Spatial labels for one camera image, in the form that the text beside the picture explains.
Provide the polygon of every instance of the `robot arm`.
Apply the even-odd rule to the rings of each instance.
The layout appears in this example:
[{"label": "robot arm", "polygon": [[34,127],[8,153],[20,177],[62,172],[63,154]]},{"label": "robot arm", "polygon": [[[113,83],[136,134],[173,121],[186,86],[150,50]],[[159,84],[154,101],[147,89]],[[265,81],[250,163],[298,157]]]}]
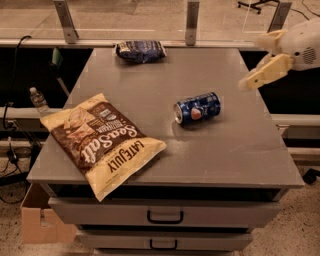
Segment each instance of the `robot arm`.
[{"label": "robot arm", "polygon": [[320,18],[315,18],[299,23],[289,31],[259,35],[256,45],[269,54],[239,81],[239,89],[257,89],[286,76],[290,69],[299,71],[320,67],[319,28]]},{"label": "robot arm", "polygon": [[240,90],[246,91],[274,82],[288,74],[292,63],[293,59],[288,54],[282,53],[272,57],[269,53],[258,63],[256,68],[239,81],[238,87]]}]

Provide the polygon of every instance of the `bottle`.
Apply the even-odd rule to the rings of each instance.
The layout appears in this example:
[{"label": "bottle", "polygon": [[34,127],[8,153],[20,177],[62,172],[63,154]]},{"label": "bottle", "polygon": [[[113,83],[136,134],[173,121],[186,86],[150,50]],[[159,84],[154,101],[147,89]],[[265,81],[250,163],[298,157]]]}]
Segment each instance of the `bottle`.
[{"label": "bottle", "polygon": [[49,106],[46,99],[42,92],[38,91],[35,87],[30,88],[30,99],[41,117],[49,114]]}]

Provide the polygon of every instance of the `kettle chips bag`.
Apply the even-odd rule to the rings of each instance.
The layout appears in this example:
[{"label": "kettle chips bag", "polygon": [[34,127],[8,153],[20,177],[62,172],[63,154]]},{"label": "kettle chips bag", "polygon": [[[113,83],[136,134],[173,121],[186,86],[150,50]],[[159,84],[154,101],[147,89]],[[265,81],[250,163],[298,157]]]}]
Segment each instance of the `kettle chips bag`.
[{"label": "kettle chips bag", "polygon": [[41,122],[100,202],[166,147],[163,141],[141,133],[103,94],[42,117]]}]

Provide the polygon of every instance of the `cardboard box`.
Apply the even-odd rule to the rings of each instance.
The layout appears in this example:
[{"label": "cardboard box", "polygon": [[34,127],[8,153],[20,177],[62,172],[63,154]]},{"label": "cardboard box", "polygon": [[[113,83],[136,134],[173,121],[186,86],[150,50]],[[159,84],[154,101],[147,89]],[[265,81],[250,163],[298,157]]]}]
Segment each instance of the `cardboard box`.
[{"label": "cardboard box", "polygon": [[39,184],[32,184],[21,208],[22,243],[72,243],[77,228],[64,224],[48,205],[49,196]]}]

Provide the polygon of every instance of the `drawer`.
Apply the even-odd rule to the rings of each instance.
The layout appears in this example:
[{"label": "drawer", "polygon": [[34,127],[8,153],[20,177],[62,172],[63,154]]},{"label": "drawer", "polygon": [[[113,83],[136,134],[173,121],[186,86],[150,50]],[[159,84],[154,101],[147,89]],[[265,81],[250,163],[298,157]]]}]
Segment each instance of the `drawer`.
[{"label": "drawer", "polygon": [[241,251],[251,234],[209,232],[157,232],[126,230],[79,230],[77,236],[89,248],[154,251]]},{"label": "drawer", "polygon": [[66,224],[184,227],[264,227],[278,202],[106,200],[55,198],[51,208]]},{"label": "drawer", "polygon": [[166,250],[130,250],[130,249],[95,249],[96,256],[232,256],[233,252],[226,251],[166,251]]}]

